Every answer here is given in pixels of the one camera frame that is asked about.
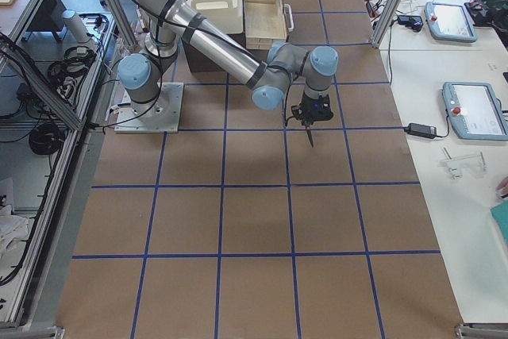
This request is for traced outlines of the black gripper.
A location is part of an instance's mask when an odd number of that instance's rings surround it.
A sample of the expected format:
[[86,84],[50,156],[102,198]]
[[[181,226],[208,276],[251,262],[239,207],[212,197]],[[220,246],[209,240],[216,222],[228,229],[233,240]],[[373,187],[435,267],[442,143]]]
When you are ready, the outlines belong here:
[[298,121],[329,121],[333,118],[328,95],[311,98],[303,93],[301,102],[291,107],[291,113]]

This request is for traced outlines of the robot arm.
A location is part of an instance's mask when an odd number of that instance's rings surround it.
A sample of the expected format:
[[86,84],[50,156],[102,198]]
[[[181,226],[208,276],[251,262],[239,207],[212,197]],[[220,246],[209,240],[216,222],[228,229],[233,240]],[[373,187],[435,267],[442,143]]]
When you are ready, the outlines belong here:
[[337,71],[339,55],[334,48],[319,46],[312,51],[276,41],[268,52],[268,61],[254,57],[224,34],[187,0],[136,0],[148,15],[151,32],[145,44],[147,53],[159,56],[164,48],[174,49],[181,40],[252,90],[254,104],[262,110],[274,110],[283,101],[296,77],[306,84],[292,116],[308,127],[333,117],[329,88]]

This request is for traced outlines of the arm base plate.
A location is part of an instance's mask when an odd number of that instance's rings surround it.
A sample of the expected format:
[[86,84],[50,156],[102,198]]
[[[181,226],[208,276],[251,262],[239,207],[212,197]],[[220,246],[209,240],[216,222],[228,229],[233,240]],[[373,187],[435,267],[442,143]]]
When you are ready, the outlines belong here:
[[152,102],[139,105],[132,103],[124,91],[122,106],[114,126],[116,133],[177,133],[183,102],[183,83],[162,83],[162,91],[154,106]]

